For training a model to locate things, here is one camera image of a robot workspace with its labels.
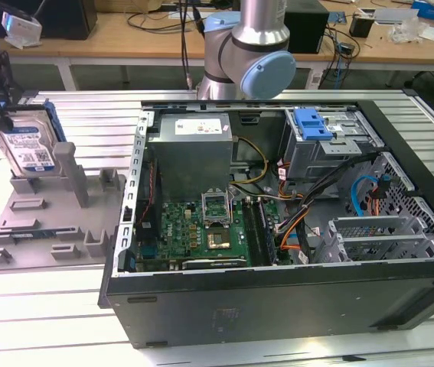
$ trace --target floor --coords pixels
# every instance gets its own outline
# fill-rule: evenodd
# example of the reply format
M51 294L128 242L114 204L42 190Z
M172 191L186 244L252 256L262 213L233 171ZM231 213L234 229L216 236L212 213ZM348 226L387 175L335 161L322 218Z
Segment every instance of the floor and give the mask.
M130 84L123 85L119 67L75 66L74 76L80 89L185 89L182 68L174 67L129 67ZM392 88L402 89L403 82L414 73L402 72ZM16 81L25 89L63 90L63 84L54 66L13 65ZM191 75L195 83L203 77L202 67L192 67ZM308 70L297 70L290 89L303 89ZM343 89L386 89L385 81L389 72L352 70L344 81ZM331 89L334 82L324 82L322 89ZM417 79L413 88L434 109L434 76L430 73Z

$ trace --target black speaker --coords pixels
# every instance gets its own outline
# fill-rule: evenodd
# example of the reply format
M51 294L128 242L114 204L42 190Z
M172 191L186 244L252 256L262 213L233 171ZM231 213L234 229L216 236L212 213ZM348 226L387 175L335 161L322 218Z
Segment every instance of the black speaker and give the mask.
M285 25L290 30L288 51L318 54L329 11L318 0L288 0Z

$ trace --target blue cable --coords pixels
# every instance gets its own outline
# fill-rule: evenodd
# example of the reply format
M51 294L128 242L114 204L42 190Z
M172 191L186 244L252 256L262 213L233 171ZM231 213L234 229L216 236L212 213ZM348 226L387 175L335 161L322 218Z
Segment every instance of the blue cable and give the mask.
M360 204L357 201L357 185L362 181L362 180L372 180L373 182L378 182L378 179L376 177L373 176L361 176L359 177L357 180L355 180L355 182L353 183L353 186L351 186L351 202L353 203L354 206L354 210L356 210L357 216L363 216L363 210L361 210Z

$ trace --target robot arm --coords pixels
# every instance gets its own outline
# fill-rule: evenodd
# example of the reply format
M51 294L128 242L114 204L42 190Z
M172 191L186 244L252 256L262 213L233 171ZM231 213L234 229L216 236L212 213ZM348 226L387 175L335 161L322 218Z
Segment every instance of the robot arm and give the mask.
M205 24L205 76L199 99L270 99L295 75L286 51L286 0L242 0L241 12L215 13Z

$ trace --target motherboard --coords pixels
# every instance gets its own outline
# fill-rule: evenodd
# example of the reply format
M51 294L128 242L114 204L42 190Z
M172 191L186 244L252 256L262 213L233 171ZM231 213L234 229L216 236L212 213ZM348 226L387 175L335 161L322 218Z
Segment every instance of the motherboard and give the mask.
M208 218L228 222L208 223ZM231 200L162 204L160 237L142 242L139 264L145 271L271 265L276 260L271 228L279 222L274 202Z

